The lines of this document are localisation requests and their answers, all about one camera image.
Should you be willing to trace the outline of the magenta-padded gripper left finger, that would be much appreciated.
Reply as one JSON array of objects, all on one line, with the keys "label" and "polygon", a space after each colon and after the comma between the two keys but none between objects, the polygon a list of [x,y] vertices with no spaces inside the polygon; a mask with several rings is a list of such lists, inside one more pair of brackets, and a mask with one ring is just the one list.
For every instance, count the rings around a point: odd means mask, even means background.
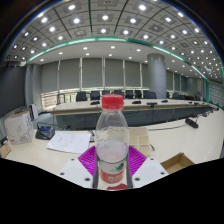
[{"label": "magenta-padded gripper left finger", "polygon": [[68,160],[58,176],[84,188],[97,188],[98,168],[95,147],[90,147],[76,159]]}]

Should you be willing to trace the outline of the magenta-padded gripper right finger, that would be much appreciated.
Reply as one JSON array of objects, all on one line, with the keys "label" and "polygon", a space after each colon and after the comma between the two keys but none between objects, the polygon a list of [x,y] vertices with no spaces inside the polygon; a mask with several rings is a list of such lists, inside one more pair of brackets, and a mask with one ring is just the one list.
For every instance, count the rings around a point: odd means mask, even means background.
[{"label": "magenta-padded gripper right finger", "polygon": [[168,175],[154,158],[146,157],[133,146],[129,147],[127,185],[129,189],[141,188]]}]

